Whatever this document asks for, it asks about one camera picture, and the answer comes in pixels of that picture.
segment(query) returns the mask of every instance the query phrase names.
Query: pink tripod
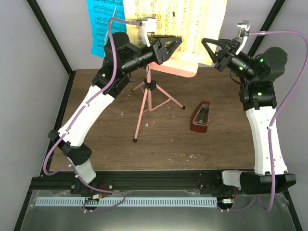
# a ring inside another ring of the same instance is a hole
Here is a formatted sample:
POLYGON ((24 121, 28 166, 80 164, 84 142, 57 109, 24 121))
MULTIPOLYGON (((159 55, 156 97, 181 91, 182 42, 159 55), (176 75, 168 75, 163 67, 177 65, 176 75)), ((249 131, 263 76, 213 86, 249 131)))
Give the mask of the pink tripod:
POLYGON ((143 100, 142 100, 142 104, 141 104, 141 109, 140 109, 139 119, 138 119, 138 123, 137 123, 136 133, 135 133, 135 137, 134 137, 134 140, 133 140, 134 142, 137 142, 137 137, 138 137, 138 132, 139 132, 139 128, 140 128, 141 118, 142 118, 142 114, 144 112, 146 112, 146 111, 149 111, 149 112, 154 111, 156 108, 159 108, 160 106, 166 104, 170 100, 175 102, 182 109, 185 109, 185 106, 180 104, 176 99, 174 99, 171 95, 169 95, 168 92, 166 92, 164 89, 162 89, 160 86, 158 86, 156 84, 156 81, 151 80, 151 69, 148 66, 147 66, 146 79, 141 84, 135 86, 131 91, 135 91, 138 88, 142 89, 142 86, 144 86, 144 95, 143 95, 143 100), (155 108, 152 108, 152 91, 154 89, 156 89, 156 88, 159 89, 163 94, 165 94, 169 99, 167 99, 166 101, 164 101, 160 105, 156 106, 155 108), (144 110, 144 106, 145 106, 145 101, 146 100, 148 101, 148 109, 144 110))

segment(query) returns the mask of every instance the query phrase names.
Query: wooden tabletop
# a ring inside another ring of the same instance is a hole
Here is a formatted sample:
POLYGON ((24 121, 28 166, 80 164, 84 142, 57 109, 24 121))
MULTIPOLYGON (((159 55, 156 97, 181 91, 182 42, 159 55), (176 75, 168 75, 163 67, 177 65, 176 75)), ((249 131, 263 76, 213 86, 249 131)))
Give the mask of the wooden tabletop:
MULTIPOLYGON (((77 70, 63 124, 84 99, 97 70, 77 70)), ((131 79, 145 75, 132 73, 131 79)), ((193 78, 152 71, 152 79, 186 106, 174 102, 143 114, 138 141, 133 137, 143 92, 131 89, 142 80, 129 83, 106 108, 85 138, 92 149, 94 170, 171 170, 253 168, 255 155, 248 119, 239 100, 239 85, 229 72, 212 67, 199 68, 193 78), (207 133, 189 130, 190 118, 203 100, 210 101, 207 133)), ((153 107, 167 98, 152 92, 153 107)), ((51 163, 55 170, 67 163, 59 149, 51 163)))

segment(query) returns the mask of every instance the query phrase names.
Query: gray wall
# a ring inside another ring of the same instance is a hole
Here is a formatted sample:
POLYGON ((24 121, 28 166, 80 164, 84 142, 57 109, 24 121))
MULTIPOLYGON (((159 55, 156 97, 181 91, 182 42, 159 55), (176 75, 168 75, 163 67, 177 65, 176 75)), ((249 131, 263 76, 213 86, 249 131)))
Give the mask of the gray wall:
MULTIPOLYGON (((275 0, 228 0, 221 38, 232 39, 236 26, 248 19, 252 29, 261 28, 275 0)), ((85 0, 38 0, 59 44, 74 70, 100 68, 102 58, 91 55, 92 36, 85 0)), ((248 51, 248 41, 243 51, 248 51)))
POLYGON ((25 0, 0 1, 0 230, 38 176, 67 73, 25 0))
MULTIPOLYGON (((308 35, 308 1, 286 1, 270 30, 297 30, 308 35)), ((271 46, 283 48, 288 53, 285 73, 275 81, 278 105, 282 102, 297 78, 306 55, 304 41, 293 35, 269 35, 257 53, 264 52, 271 46)), ((307 193, 308 193, 308 74, 277 118, 278 134, 283 158, 288 171, 295 173, 297 183, 290 188, 297 215, 303 230, 308 230, 307 193)))

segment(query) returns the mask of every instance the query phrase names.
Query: yellow paper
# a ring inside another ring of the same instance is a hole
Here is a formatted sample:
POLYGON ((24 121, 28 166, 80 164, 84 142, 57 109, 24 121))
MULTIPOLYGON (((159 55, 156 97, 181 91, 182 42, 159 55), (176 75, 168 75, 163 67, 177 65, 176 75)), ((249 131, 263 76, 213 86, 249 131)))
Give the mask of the yellow paper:
MULTIPOLYGON (((156 35, 182 37, 172 57, 190 63, 211 65, 212 60, 201 43, 203 38, 218 39, 227 0, 123 0, 125 18, 156 18, 156 35)), ((141 27, 127 25, 130 41, 141 46, 141 27)), ((215 45, 209 44, 214 51, 215 45)))

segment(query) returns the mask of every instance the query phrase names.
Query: blue sheet music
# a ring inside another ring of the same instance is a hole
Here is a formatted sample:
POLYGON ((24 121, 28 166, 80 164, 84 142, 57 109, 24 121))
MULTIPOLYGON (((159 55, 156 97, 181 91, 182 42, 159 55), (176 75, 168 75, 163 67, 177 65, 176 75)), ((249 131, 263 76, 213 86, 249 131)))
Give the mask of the blue sheet music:
MULTIPOLYGON (((93 37, 91 54, 104 57, 108 19, 112 17, 115 7, 115 17, 125 20, 123 0, 87 0, 87 4, 93 37)), ((113 21, 111 29, 112 33, 126 32, 126 24, 113 21)))

